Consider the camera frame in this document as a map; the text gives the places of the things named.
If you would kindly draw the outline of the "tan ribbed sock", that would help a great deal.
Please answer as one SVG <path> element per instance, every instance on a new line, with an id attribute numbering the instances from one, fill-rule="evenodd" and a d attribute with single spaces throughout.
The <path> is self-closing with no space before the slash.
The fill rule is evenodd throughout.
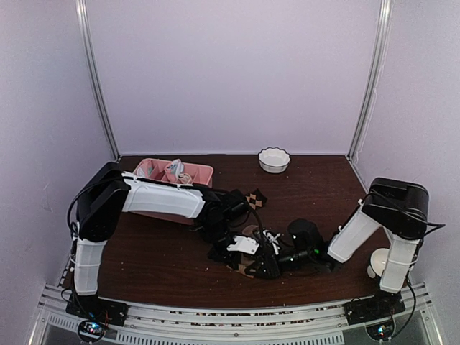
<path id="1" fill-rule="evenodd" d="M 257 235 L 259 235 L 259 227 L 256 226 L 256 225 L 249 225 L 249 226 L 246 226 L 243 230 L 242 230 L 242 233 L 239 233 L 239 235 L 241 236 L 248 236 L 248 237 L 251 237 L 253 239 L 255 239 L 258 243 L 259 243 L 259 249 L 262 248 L 262 245 L 261 245 L 261 240 L 260 238 L 257 237 Z M 255 257 L 257 256 L 257 252 L 254 254 L 254 255 L 249 255 L 249 254 L 245 254 L 245 253 L 241 253 L 241 264 L 239 265 L 239 267 L 236 269 L 239 273 L 247 276 L 247 277 L 250 277 L 250 278 L 253 278 L 252 276 L 250 275 L 247 275 L 246 274 L 246 268 L 251 264 L 253 263 L 253 261 L 255 260 Z"/>

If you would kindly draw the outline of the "brown argyle patterned sock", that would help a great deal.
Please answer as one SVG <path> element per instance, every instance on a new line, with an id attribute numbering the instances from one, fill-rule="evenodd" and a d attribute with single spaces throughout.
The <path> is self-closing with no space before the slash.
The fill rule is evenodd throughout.
<path id="1" fill-rule="evenodd" d="M 245 195 L 247 203 L 249 206 L 254 209 L 258 210 L 259 208 L 263 208 L 268 198 L 260 191 L 260 189 L 253 190 Z"/>

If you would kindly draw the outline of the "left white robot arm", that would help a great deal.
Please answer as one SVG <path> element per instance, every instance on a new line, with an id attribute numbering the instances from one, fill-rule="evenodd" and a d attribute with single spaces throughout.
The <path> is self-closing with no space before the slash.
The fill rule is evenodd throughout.
<path id="1" fill-rule="evenodd" d="M 159 213 L 192 219 L 203 239 L 212 244 L 214 260 L 237 266 L 241 254 L 255 254 L 255 239 L 237 234 L 230 223 L 251 208 L 238 190 L 228 192 L 198 183 L 151 180 L 106 163 L 72 200 L 67 220 L 72 236 L 73 300 L 88 319 L 104 311 L 98 298 L 98 273 L 104 247 L 121 213 Z"/>

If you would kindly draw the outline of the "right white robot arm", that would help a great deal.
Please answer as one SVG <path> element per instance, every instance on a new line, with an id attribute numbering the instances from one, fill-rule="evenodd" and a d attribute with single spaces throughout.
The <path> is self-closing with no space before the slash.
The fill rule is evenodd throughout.
<path id="1" fill-rule="evenodd" d="M 298 218 L 287 232 L 292 244 L 268 229 L 255 229 L 247 240 L 244 257 L 249 264 L 244 273 L 251 277 L 275 279 L 282 272 L 312 264 L 333 272 L 348 262 L 377 231 L 387 237 L 387 246 L 371 253 L 367 274 L 377 281 L 378 294 L 369 300 L 369 312 L 378 318 L 396 305 L 410 271 L 418 261 L 420 248 L 428 234 L 442 229 L 442 223 L 428 220 L 430 195 L 421 184 L 375 178 L 367 194 L 329 240 L 324 239 L 312 221 Z"/>

